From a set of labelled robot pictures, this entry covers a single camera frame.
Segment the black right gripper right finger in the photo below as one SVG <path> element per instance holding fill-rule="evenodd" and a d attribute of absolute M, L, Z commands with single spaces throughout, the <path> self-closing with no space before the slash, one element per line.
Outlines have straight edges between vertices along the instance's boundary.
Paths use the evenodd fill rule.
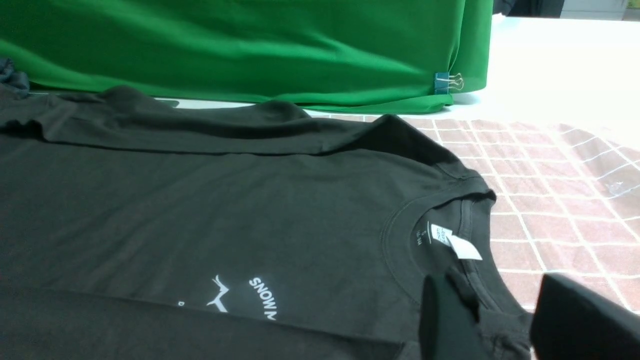
<path fill-rule="evenodd" d="M 538 360 L 638 360 L 640 318 L 560 274 L 542 276 L 530 341 Z"/>

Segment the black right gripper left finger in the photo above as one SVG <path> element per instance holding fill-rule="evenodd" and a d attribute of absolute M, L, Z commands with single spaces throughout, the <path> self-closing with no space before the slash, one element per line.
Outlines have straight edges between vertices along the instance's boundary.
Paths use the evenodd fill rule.
<path fill-rule="evenodd" d="M 419 347 L 423 360 L 482 360 L 479 301 L 454 272 L 423 280 Z"/>

